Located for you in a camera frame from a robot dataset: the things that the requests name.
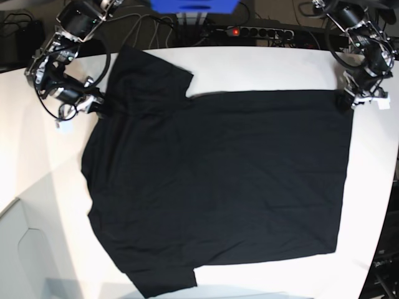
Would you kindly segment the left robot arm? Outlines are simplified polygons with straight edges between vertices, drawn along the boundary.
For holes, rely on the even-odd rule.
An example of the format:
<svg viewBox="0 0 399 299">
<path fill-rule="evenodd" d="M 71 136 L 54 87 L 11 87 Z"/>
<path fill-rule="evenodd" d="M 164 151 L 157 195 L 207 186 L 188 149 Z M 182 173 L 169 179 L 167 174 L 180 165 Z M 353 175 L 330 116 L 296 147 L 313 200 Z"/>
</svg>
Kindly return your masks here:
<svg viewBox="0 0 399 299">
<path fill-rule="evenodd" d="M 328 19 L 325 43 L 335 60 L 345 68 L 346 84 L 339 103 L 356 108 L 367 102 L 375 102 L 380 110 L 390 109 L 390 96 L 381 86 L 392 78 L 396 48 L 390 38 L 375 23 L 363 4 L 344 1 L 312 1 L 316 18 Z M 330 41 L 331 25 L 335 24 L 349 39 L 349 44 L 363 54 L 360 64 L 352 65 L 338 56 Z"/>
</svg>

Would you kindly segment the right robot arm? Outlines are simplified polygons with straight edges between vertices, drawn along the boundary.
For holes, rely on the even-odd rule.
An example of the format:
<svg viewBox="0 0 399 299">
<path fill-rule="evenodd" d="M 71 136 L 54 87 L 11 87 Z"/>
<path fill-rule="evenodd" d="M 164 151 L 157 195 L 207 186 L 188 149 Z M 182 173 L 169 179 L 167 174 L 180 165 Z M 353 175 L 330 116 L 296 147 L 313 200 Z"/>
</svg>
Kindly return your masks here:
<svg viewBox="0 0 399 299">
<path fill-rule="evenodd" d="M 71 1 L 57 16 L 55 32 L 36 50 L 24 71 L 28 84 L 43 104 L 47 97 L 60 101 L 52 115 L 57 123 L 70 121 L 79 113 L 102 114 L 104 94 L 98 88 L 111 63 L 111 51 L 99 27 L 122 5 L 121 1 Z M 105 65 L 97 79 L 77 80 L 66 74 L 66 66 L 77 58 L 80 47 L 97 37 L 105 51 Z"/>
</svg>

